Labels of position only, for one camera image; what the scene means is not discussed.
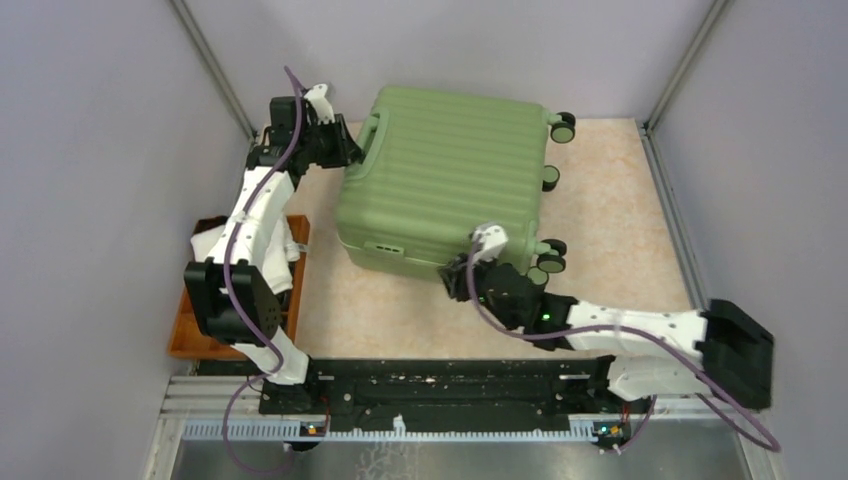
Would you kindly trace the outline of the green suitcase blue lining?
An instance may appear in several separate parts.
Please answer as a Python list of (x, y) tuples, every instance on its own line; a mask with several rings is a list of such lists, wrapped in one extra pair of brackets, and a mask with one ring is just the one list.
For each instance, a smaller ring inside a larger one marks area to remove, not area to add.
[(494, 223), (508, 238), (502, 262), (559, 273), (566, 244), (538, 238), (542, 196), (560, 179), (546, 148), (576, 125), (538, 103), (385, 86), (358, 134), (364, 159), (344, 173), (338, 240), (360, 268), (436, 280)]

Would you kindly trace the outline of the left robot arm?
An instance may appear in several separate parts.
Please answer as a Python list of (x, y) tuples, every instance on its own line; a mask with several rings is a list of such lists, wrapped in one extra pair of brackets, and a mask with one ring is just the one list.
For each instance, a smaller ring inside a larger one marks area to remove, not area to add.
[(284, 327), (281, 296), (293, 286), (297, 256), (284, 208), (311, 166), (344, 168), (364, 154), (323, 85), (273, 98), (269, 113), (267, 137), (247, 155), (230, 215), (206, 235), (210, 248), (183, 278), (199, 332), (244, 354), (303, 414), (317, 407), (321, 388)]

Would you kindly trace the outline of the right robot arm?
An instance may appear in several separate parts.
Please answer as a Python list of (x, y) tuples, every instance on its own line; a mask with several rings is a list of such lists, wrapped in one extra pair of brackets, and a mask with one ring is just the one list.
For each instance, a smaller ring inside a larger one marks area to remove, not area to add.
[(613, 358), (586, 385), (589, 404), (612, 412), (651, 395), (711, 394), (746, 409), (773, 403), (773, 334), (736, 303), (649, 312), (549, 293), (546, 281), (494, 259), (460, 254), (437, 270), (448, 296), (473, 302), (483, 319), (542, 350), (607, 351)]

